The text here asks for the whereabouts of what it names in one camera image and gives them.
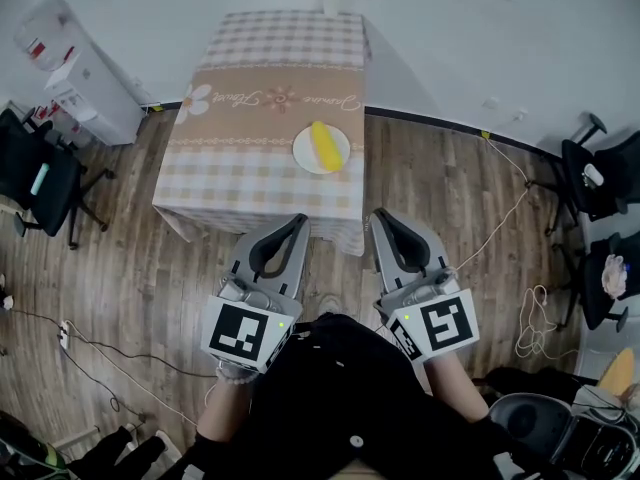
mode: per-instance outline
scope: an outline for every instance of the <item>shoe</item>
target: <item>shoe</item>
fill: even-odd
[[[162,439],[164,443],[165,450],[164,455],[169,459],[173,464],[178,462],[182,458],[182,453],[178,450],[178,447],[173,444],[173,441],[169,438],[167,434],[165,434],[162,430],[158,430],[156,432],[156,437]]]
[[[325,295],[318,305],[318,315],[323,315],[324,313],[343,313],[342,301],[335,295]]]
[[[127,423],[124,428],[129,431],[129,434],[131,434],[132,439],[127,443],[127,448],[130,452],[132,452],[140,444],[140,442],[138,441],[138,430],[132,423]]]

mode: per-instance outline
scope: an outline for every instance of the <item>cable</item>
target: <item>cable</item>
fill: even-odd
[[[36,313],[30,313],[29,311],[23,311],[22,309],[11,309],[10,312],[22,313],[24,315],[33,316],[35,318],[42,318],[43,320],[48,320],[49,322],[53,323],[58,329],[60,328],[60,325],[58,325],[58,322],[56,322],[53,318],[50,318],[48,316],[38,315]]]
[[[36,317],[36,318],[41,318],[43,320],[47,320],[51,323],[53,323],[60,332],[65,332],[65,330],[60,327],[60,325],[58,325],[58,322],[56,322],[53,318],[50,318],[48,316],[44,316],[44,315],[38,315],[36,313],[31,313],[29,311],[22,311],[19,309],[13,309],[12,311],[17,312],[17,313],[22,313],[28,316],[32,316],[32,317]],[[120,368],[116,363],[114,363],[111,358],[109,358],[109,356],[107,356],[104,352],[102,352],[102,350],[100,350],[98,347],[96,347],[95,344],[93,344],[92,342],[90,342],[85,336],[84,334],[82,334],[80,332],[80,330],[76,327],[76,325],[71,321],[71,320],[66,320],[66,322],[74,329],[74,331],[78,334],[78,336],[74,336],[71,334],[67,334],[69,337],[75,337],[80,339],[80,341],[83,341],[85,343],[87,343],[88,345],[90,345],[91,347],[93,347],[95,350],[98,351],[98,353],[100,353],[100,355],[102,355],[107,361],[109,361],[120,373],[126,375],[129,380],[131,380],[134,384],[136,384],[140,389],[142,389],[145,393],[147,393],[148,395],[152,396],[153,398],[155,398],[161,405],[163,405],[164,407],[166,407],[167,409],[169,409],[170,411],[178,414],[179,416],[181,416],[184,420],[188,421],[189,423],[191,423],[193,426],[197,426],[197,424],[189,419],[187,416],[185,416],[183,413],[181,413],[180,411],[177,411],[176,409],[174,409],[173,407],[170,407],[169,405],[167,405],[165,402],[163,402],[162,400],[160,400],[160,398],[158,398],[156,395],[154,395],[151,391],[149,391],[148,389],[146,389],[144,386],[142,386],[138,381],[136,381],[129,373],[127,373],[126,371],[124,371],[122,368]],[[115,347],[112,347],[111,345],[106,345],[106,344],[102,344],[100,343],[100,345],[106,346],[108,348],[111,348],[113,350],[115,350],[116,352],[122,354],[125,357],[130,357],[128,354],[125,354],[124,352],[116,349]],[[93,378],[91,375],[89,375],[68,353],[67,351],[62,348],[62,351],[64,353],[65,356],[67,356],[67,358],[74,364],[74,366],[76,366],[84,375],[86,375],[89,379],[91,379],[92,381],[96,382],[97,384],[101,385],[104,389],[106,389],[107,391],[109,391],[109,393],[111,394],[111,399],[109,400],[109,404],[111,405],[111,408],[115,411],[115,412],[120,412],[120,406],[122,405],[125,409],[127,409],[129,412],[131,412],[132,414],[135,414],[136,416],[138,416],[138,418],[140,419],[141,422],[146,421],[146,418],[144,416],[144,414],[142,413],[137,413],[135,412],[133,409],[131,409],[130,407],[127,406],[126,403],[124,403],[124,401],[121,401],[120,399],[118,399],[118,397],[115,395],[115,393],[113,392],[113,390],[111,390],[111,388],[109,388],[106,384],[104,384],[103,382]],[[169,366],[170,368],[173,368],[174,370],[183,373],[185,375],[192,375],[195,377],[204,377],[203,375],[200,374],[194,374],[191,372],[185,372],[183,370],[180,370],[179,368],[173,366],[170,363],[167,363],[166,361],[164,361],[163,359],[157,357],[157,356],[153,356],[151,354],[138,354],[136,356],[131,356],[131,357],[151,357],[153,359],[157,359],[161,362],[163,362],[165,365]],[[207,378],[217,378],[215,375],[214,376],[207,376]]]
[[[133,382],[136,386],[138,386],[140,389],[142,389],[142,391],[144,391],[145,393],[147,393],[149,396],[153,397],[158,403],[160,403],[163,407],[169,409],[171,412],[181,416],[185,421],[188,421],[189,423],[191,423],[194,427],[197,427],[197,423],[191,419],[189,419],[187,416],[185,416],[183,413],[181,413],[180,411],[174,409],[173,407],[171,407],[170,405],[167,405],[165,402],[163,402],[162,400],[160,400],[160,398],[158,398],[156,395],[154,395],[151,391],[149,391],[147,388],[145,388],[142,384],[140,384],[136,379],[134,379],[129,373],[127,373],[126,371],[124,371],[122,368],[120,368],[116,363],[114,363],[111,358],[106,355],[102,350],[100,350],[98,347],[96,347],[95,345],[93,345],[92,343],[89,343],[89,340],[78,330],[78,328],[75,326],[75,324],[71,321],[71,320],[67,320],[67,323],[73,327],[73,330],[75,332],[78,333],[78,335],[83,339],[83,341],[85,343],[87,343],[90,347],[92,347],[93,349],[95,349],[96,351],[98,351],[98,353],[103,356],[107,361],[109,361],[113,367],[118,370],[120,373],[122,373],[123,375],[125,375],[131,382]]]
[[[604,407],[604,409],[617,409],[617,410],[622,410],[625,412],[625,414],[628,415],[628,411],[626,410],[625,407],[618,407],[617,405],[609,402],[609,400],[605,400],[604,398],[602,398],[598,393],[596,393],[593,389],[590,388],[595,388],[597,386],[591,386],[589,384],[583,384],[582,382],[580,382],[578,379],[576,379],[575,377],[571,377],[573,380],[575,380],[578,384],[580,384],[580,387],[584,388],[586,391],[588,391],[589,393],[591,393],[593,396],[595,396],[598,400],[600,400],[601,402],[604,402],[605,404],[607,404],[609,407]]]
[[[480,246],[480,249],[478,249],[476,252],[474,252],[471,256],[469,256],[466,260],[464,260],[457,268],[456,270],[460,270],[462,267],[464,267],[467,263],[469,263],[473,258],[475,258],[478,254],[480,254],[484,248],[487,246],[487,244],[492,240],[492,238],[495,236],[495,234],[498,232],[498,230],[504,225],[505,222],[507,222],[507,219],[509,218],[509,216],[516,211],[516,208],[518,208],[518,206],[520,205],[520,203],[522,202],[522,200],[524,199],[524,196],[526,196],[529,193],[529,178],[527,178],[527,175],[524,173],[524,171],[520,168],[520,166],[518,164],[516,164],[513,160],[511,160],[507,155],[505,155],[502,151],[500,151],[495,144],[491,141],[491,139],[489,139],[489,137],[491,136],[491,133],[486,133],[483,132],[482,134],[482,138],[486,141],[487,144],[489,144],[489,146],[491,146],[493,149],[495,149],[498,153],[500,153],[504,158],[507,159],[507,162],[509,162],[511,165],[513,165],[516,169],[518,169],[518,171],[520,171],[520,174],[522,175],[522,178],[524,179],[524,185],[525,185],[525,190],[522,193],[522,195],[518,198],[518,201],[516,202],[515,205],[513,205],[513,207],[511,208],[511,210],[509,210],[507,212],[507,214],[504,216],[504,218],[502,219],[502,221],[500,222],[500,224],[498,224],[498,226],[493,230],[493,232],[489,235],[489,237],[483,242],[483,244]]]
[[[544,293],[544,298],[542,300],[542,302],[540,302],[540,300],[538,299],[538,297],[536,297],[536,290],[542,290]],[[527,296],[529,295],[529,293],[531,293],[532,295],[532,301],[531,301],[531,308],[529,310],[529,318],[528,318],[528,325],[526,327],[523,328],[522,326],[522,314],[524,313],[524,308],[526,306],[527,303]],[[561,357],[564,357],[568,354],[572,354],[573,352],[578,352],[577,349],[571,349],[567,352],[565,352],[564,354],[559,355],[558,357],[551,357],[549,355],[547,355],[547,353],[544,350],[544,345],[545,345],[545,336],[550,333],[555,331],[558,328],[558,324],[554,324],[553,322],[550,322],[547,319],[547,313],[544,310],[544,306],[547,305],[547,289],[542,286],[541,284],[537,284],[532,288],[527,288],[524,292],[524,296],[522,298],[522,306],[520,307],[520,316],[518,317],[518,323],[520,324],[520,335],[518,336],[518,341],[516,341],[514,350],[515,353],[518,357],[520,357],[521,359],[525,359],[527,357],[529,357],[531,354],[533,355],[538,355],[538,354],[542,354],[544,355],[547,359],[551,359],[551,360],[556,360],[556,359],[560,359]],[[540,311],[542,311],[542,316],[544,318],[544,324],[545,326],[548,326],[547,329],[543,329],[543,330],[538,330],[534,327],[533,324],[533,315],[535,312],[535,309],[539,308]],[[531,331],[531,341],[526,344],[523,345],[521,342],[524,339],[525,335],[527,334],[527,331]]]
[[[610,407],[598,407],[597,405],[590,405],[590,404],[578,404],[576,402],[573,402],[571,405],[578,405],[580,407],[590,407],[591,409],[600,409],[602,411],[621,411],[621,412],[625,412],[626,410],[624,407],[616,407],[615,405],[611,405]]]
[[[456,267],[456,270],[460,270],[462,267],[464,267],[467,263],[469,263],[473,258],[475,258],[478,254],[480,254],[482,252],[482,250],[487,246],[487,244],[495,236],[495,234],[498,232],[498,230],[504,225],[505,222],[507,222],[507,219],[509,218],[509,215],[511,215],[513,212],[516,211],[516,208],[518,208],[518,205],[524,199],[524,196],[526,196],[528,193],[529,193],[529,189],[526,188],[525,191],[520,196],[520,198],[518,199],[518,202],[513,206],[513,208],[511,208],[511,210],[509,210],[507,212],[507,214],[504,216],[504,219],[502,219],[502,222],[500,222],[500,224],[498,224],[498,227],[496,227],[496,229],[494,229],[493,232],[489,235],[489,237],[484,241],[484,243],[480,246],[480,249],[478,249],[471,256],[469,256],[466,260],[464,260],[458,267]]]
[[[209,388],[209,391],[207,391],[207,393],[204,395],[204,406],[205,407],[209,407],[207,405],[207,399],[209,398],[209,395],[211,394],[211,392],[213,391],[213,388],[215,388],[218,385],[218,383],[216,382],[213,386],[211,386]]]
[[[87,371],[82,368],[82,366],[80,366],[78,363],[76,363],[76,361],[73,359],[73,357],[71,357],[69,355],[69,353],[63,348],[60,347],[60,349],[62,350],[62,353],[67,356],[67,359],[69,361],[71,361],[71,363],[78,369],[80,370],[85,376],[87,376],[89,379],[91,379],[93,382],[95,382],[96,384],[99,384],[100,386],[102,386],[104,389],[106,389],[110,394],[111,394],[111,398],[109,399],[109,405],[111,405],[111,408],[115,411],[115,412],[120,412],[120,405],[122,405],[127,411],[129,411],[131,414],[135,414],[138,419],[141,422],[146,421],[146,417],[143,413],[138,413],[136,411],[134,411],[133,409],[131,409],[127,404],[125,404],[124,402],[121,402],[118,397],[116,396],[116,394],[113,392],[113,390],[107,386],[104,382],[99,381],[98,379],[95,379],[94,377],[92,377],[91,375],[89,375],[87,373]]]
[[[56,322],[53,318],[50,318],[48,316],[45,315],[38,315],[37,313],[31,313],[30,311],[23,311],[21,309],[12,309],[11,310],[12,313],[21,313],[27,316],[32,316],[34,318],[40,318],[42,320],[46,320],[48,322],[51,322],[52,324],[54,324],[58,330],[60,330],[61,332],[64,332],[64,329],[62,329],[59,325],[58,322]],[[86,370],[84,370],[70,355],[69,353],[62,347],[60,347],[62,349],[62,352],[64,353],[65,356],[67,356],[67,359],[69,359],[69,361],[71,361],[71,363],[78,369],[80,370],[85,376],[87,376],[89,379],[91,379],[93,382],[99,384],[100,386],[102,386],[104,389],[106,389],[109,394],[111,394],[111,398],[109,399],[109,405],[111,405],[111,408],[114,410],[114,412],[120,412],[120,406],[124,407],[127,411],[129,411],[131,414],[135,414],[138,419],[144,423],[146,421],[146,417],[143,413],[138,413],[136,411],[134,411],[133,409],[131,409],[131,407],[129,407],[126,403],[124,403],[124,401],[121,401],[116,394],[113,392],[113,390],[107,386],[104,382],[101,382],[95,378],[93,378],[91,375],[89,375]]]
[[[185,370],[181,370],[180,368],[178,368],[177,366],[172,365],[171,363],[169,363],[168,361],[165,361],[164,359],[162,359],[161,357],[158,356],[154,356],[153,354],[133,354],[133,355],[129,355],[125,352],[123,352],[122,350],[120,350],[117,347],[114,347],[113,345],[107,345],[106,343],[101,343],[99,341],[90,341],[90,340],[85,340],[84,338],[81,338],[78,335],[75,334],[70,334],[69,335],[70,338],[74,338],[77,340],[80,340],[84,343],[87,343],[88,345],[97,345],[99,347],[106,347],[109,348],[111,350],[113,350],[114,352],[117,352],[118,354],[120,354],[123,357],[126,357],[127,359],[138,359],[138,358],[149,358],[149,359],[155,359],[156,361],[160,361],[161,363],[163,363],[165,366],[168,366],[169,368],[171,368],[172,370],[177,371],[178,373],[181,373],[182,375],[188,375],[190,377],[198,377],[200,379],[217,379],[218,376],[217,375],[205,375],[203,373],[194,373],[194,372],[187,372]]]
[[[60,455],[63,455],[69,462],[71,462],[73,460],[73,458],[71,458],[71,456],[67,453],[64,452],[62,450],[56,450]]]

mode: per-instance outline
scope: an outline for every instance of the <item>person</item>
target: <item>person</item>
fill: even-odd
[[[398,348],[346,315],[296,333],[255,382],[221,362],[195,443],[162,480],[325,479],[353,468],[371,478],[502,478],[493,457],[504,431],[455,353],[425,364],[429,396]]]
[[[80,480],[141,480],[162,453],[168,448],[175,448],[161,431],[137,446],[132,435],[136,428],[133,425],[127,427],[130,428],[120,427],[101,439],[81,459],[69,463],[69,471]],[[127,445],[130,445],[131,453],[116,464]]]

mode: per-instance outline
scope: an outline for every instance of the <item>checkered tablecloth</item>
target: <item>checkered tablecloth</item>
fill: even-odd
[[[361,255],[367,52],[360,16],[228,15],[178,113],[153,205],[186,240],[209,226],[246,233],[275,216],[304,213],[313,236]],[[287,105],[273,103],[281,94]],[[316,119],[351,142],[338,173],[309,173],[293,157],[297,132]]]

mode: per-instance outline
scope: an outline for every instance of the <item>white wall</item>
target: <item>white wall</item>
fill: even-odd
[[[32,103],[46,74],[11,37],[39,0],[0,0],[0,99]],[[320,0],[67,0],[144,87],[175,101],[224,13],[318,9]],[[558,152],[585,111],[614,133],[640,126],[640,0],[342,0],[368,20],[368,105],[494,129]],[[496,110],[482,107],[490,96]],[[511,122],[524,108],[523,122]]]

